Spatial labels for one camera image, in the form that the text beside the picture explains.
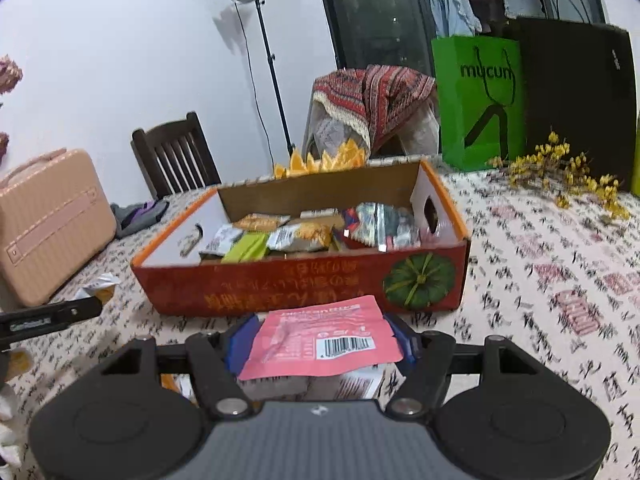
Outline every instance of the suitcase handle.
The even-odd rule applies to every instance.
[[[60,148],[59,150],[55,150],[49,153],[43,153],[42,155],[30,158],[29,160],[27,160],[27,162],[22,163],[20,166],[18,166],[17,168],[13,168],[9,173],[7,173],[7,175],[2,180],[0,180],[0,188],[7,187],[10,180],[14,176],[22,173],[24,170],[30,168],[34,164],[37,164],[38,162],[49,162],[50,160],[53,160],[54,158],[62,155],[65,152],[66,148]]]

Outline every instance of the yellow flower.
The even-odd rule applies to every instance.
[[[559,208],[567,209],[569,207],[569,200],[564,195],[558,194],[558,196],[556,196],[556,205]]]

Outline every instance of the pumpkin illustration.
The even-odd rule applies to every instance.
[[[453,288],[456,268],[446,256],[414,254],[396,263],[383,281],[386,298],[407,310],[442,300]]]

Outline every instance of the gray cloth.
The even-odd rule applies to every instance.
[[[145,204],[134,204],[127,207],[120,207],[117,204],[111,204],[111,211],[113,211],[113,215],[117,220],[116,238],[120,240],[121,238],[132,235],[133,233],[137,233],[142,229],[146,229],[147,227],[151,227],[152,225],[157,224],[162,218],[162,215],[166,211],[168,205],[169,203],[166,200],[159,200],[151,209],[137,216],[137,218],[123,227],[122,223],[127,219],[127,217],[129,217],[129,215],[131,215],[137,209],[144,207]]]

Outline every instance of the pink snack packet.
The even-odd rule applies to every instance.
[[[238,379],[325,377],[401,359],[375,298],[362,296],[268,313]]]

